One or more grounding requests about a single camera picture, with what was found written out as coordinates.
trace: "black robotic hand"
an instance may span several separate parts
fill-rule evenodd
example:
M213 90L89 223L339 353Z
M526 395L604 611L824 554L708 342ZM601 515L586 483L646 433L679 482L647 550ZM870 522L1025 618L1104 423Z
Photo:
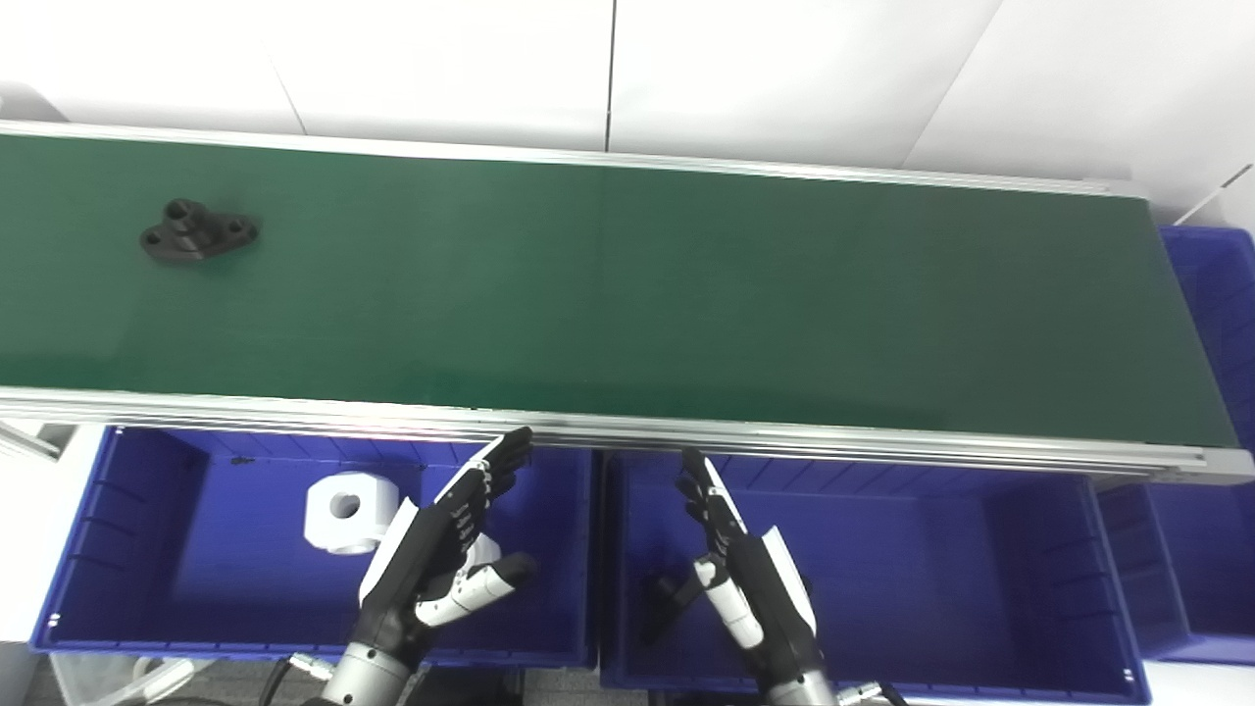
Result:
M685 449L683 461L675 485L709 551L693 566L759 691L772 703L836 703L814 611L779 530L750 535L714 465L697 449Z
M394 706L443 626L531 578L531 557L501 558L483 535L493 500L513 488L531 450L532 430L516 429L472 456L427 508L402 503L361 582L349 647L307 703Z

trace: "floor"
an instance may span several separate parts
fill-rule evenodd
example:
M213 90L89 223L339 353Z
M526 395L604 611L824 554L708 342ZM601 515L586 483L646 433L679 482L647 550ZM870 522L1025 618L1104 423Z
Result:
M233 706L257 702L270 662L215 662L198 673L177 696L201 696ZM525 706L646 706L644 691L601 691L597 675L586 670L531 670L523 692ZM290 670L272 706L301 706L318 696L321 682ZM39 661L23 706L64 706L56 677L46 658Z

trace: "black metal part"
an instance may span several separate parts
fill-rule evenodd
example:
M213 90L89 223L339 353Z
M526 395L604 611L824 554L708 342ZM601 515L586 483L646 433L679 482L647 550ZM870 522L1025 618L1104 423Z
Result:
M144 252L176 262L207 260L255 240L257 223L248 216L217 213L187 198L166 203L161 222L139 234Z

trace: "white cylindrical block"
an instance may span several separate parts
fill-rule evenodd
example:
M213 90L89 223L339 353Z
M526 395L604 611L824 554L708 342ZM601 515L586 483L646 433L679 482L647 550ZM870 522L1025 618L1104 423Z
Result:
M328 477L305 497L305 539L331 554L374 552L398 507L397 487L385 479L355 472Z

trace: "white plastic part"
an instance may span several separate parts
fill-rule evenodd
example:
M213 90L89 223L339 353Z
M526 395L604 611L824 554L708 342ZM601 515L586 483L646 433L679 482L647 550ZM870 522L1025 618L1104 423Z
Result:
M366 594L375 588L375 584L379 583L379 578L384 576L384 569L388 568L388 564L397 554L397 548L400 547L400 540L405 537L405 532L413 524L415 515L418 515L418 507L409 498L402 500L400 508L397 509L392 522L388 524L388 529L384 530L384 538L379 543L379 549L370 558L366 574L361 577L361 584L358 587L359 606L366 599Z
M707 495L714 495L722 498L732 512L732 517L737 519L737 524L740 525L740 532L745 530L745 522L740 519L740 510L737 509L737 504L732 502L732 495L728 494L728 487L723 485L723 477L719 472L714 469L714 464L710 459L704 459L707 465L707 474L710 477L710 488L707 490Z
M749 608L749 602L745 601L745 594L740 588L730 579L712 586L717 567L714 562L704 557L693 562L693 569L697 571L698 581L702 582L705 594L710 598L710 603L714 604L715 612L719 613L719 619L723 621L724 627L732 633L732 640L742 650L752 650L762 645L763 626L754 617L754 612Z
M818 627L814 621L814 608L811 607L811 597L806 594L806 584L802 583L802 576L797 573L797 566L793 563L793 556L789 554L788 545L784 544L784 538L781 537L781 530L777 527L767 530L763 535L763 544L767 547L767 554L772 558L772 564L776 564L776 572L779 573L781 581L784 582L784 591L788 592L789 599L793 602L793 608L797 609L806 624L811 626L811 632L818 635Z
M361 473L328 477L305 497L305 539L331 554L365 554L379 547L397 515L397 487Z
M164 660L134 678L137 657L127 655L54 653L49 657L65 706L152 703L183 687L213 660Z

